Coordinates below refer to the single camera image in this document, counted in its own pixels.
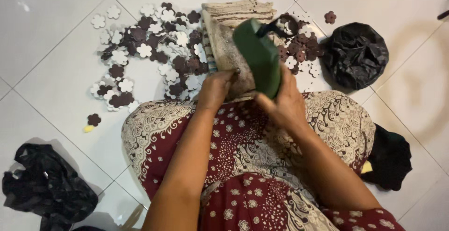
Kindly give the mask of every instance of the hand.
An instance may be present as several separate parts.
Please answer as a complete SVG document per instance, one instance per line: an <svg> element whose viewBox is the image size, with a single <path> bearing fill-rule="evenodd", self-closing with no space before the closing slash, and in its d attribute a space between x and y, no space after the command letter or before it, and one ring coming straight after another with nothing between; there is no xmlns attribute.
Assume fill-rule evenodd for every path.
<svg viewBox="0 0 449 231"><path fill-rule="evenodd" d="M196 110L210 110L217 113L228 95L229 88L237 79L237 69L214 73L204 82L199 92Z"/></svg>
<svg viewBox="0 0 449 231"><path fill-rule="evenodd" d="M255 101L276 125L294 135L310 128L306 121L305 101L296 88L295 77L284 64L281 65L281 74L282 83L275 101L262 93L257 94Z"/></svg>

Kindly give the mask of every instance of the black cloth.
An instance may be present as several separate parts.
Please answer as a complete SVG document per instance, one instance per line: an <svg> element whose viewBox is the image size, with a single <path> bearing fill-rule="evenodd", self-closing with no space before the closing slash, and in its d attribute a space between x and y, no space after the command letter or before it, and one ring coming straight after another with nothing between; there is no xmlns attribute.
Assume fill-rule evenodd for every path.
<svg viewBox="0 0 449 231"><path fill-rule="evenodd" d="M386 131L376 124L373 150L368 156L373 171L361 178L385 190L399 191L402 180L412 170L410 144L400 134Z"/></svg>
<svg viewBox="0 0 449 231"><path fill-rule="evenodd" d="M41 231L68 231L94 211L97 195L51 145L23 144L14 160L26 170L4 173L4 206L42 216Z"/></svg>

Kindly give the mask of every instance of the person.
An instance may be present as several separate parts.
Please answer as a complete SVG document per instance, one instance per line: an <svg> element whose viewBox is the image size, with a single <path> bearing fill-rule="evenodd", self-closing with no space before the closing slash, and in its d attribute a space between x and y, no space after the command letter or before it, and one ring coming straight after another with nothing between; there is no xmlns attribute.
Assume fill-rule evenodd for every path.
<svg viewBox="0 0 449 231"><path fill-rule="evenodd" d="M337 91L300 93L284 65L275 100L223 104L235 71L198 103L141 104L123 145L151 199L143 231L403 230L359 178L368 113Z"/></svg>

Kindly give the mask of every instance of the white tile floor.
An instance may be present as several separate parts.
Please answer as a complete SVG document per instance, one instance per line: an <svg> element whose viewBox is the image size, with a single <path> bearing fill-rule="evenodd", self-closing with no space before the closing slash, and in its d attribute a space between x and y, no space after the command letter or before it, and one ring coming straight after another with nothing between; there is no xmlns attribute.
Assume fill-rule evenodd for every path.
<svg viewBox="0 0 449 231"><path fill-rule="evenodd" d="M100 198L95 212L76 226L139 228L150 204L121 147L120 128L127 111L107 112L88 93L106 69L95 53L100 30L92 28L90 19L116 4L121 16L107 19L107 26L131 25L140 18L143 4L163 1L187 11L199 10L203 2L232 0L1 0L0 170L10 169L22 143L53 144ZM449 24L437 21L436 16L449 9L449 1L261 1L273 1L278 14L307 11L314 17L313 28L320 39L350 22L370 24L385 38L390 51L385 73L370 87L346 93L363 104L374 122L406 138L413 170L398 192L368 186L407 230L447 229ZM329 10L338 16L335 25L324 23L323 15ZM138 100L163 97L156 64L133 57L128 67L127 75L137 82ZM332 86L323 76L298 75L301 91ZM92 113L103 121L84 134L86 117ZM40 217L34 214L2 207L0 218L3 230L39 229Z"/></svg>

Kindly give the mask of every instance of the red patterned fabric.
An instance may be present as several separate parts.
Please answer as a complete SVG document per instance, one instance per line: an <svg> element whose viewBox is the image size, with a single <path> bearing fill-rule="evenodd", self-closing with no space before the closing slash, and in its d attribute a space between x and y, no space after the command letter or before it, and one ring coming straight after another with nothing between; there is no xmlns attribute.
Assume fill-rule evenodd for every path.
<svg viewBox="0 0 449 231"><path fill-rule="evenodd" d="M304 94L304 98L310 126L358 173L375 131L366 111L336 91ZM147 102L123 125L123 144L150 199L194 109L192 102ZM312 193L292 173L301 168L296 150L293 140L272 125L254 101L224 104L214 119L200 229L362 231L375 223L377 230L400 227L384 209L385 216L362 212L366 216L353 217L356 222L351 222L351 212L340 211L340 217L329 210L323 214Z"/></svg>

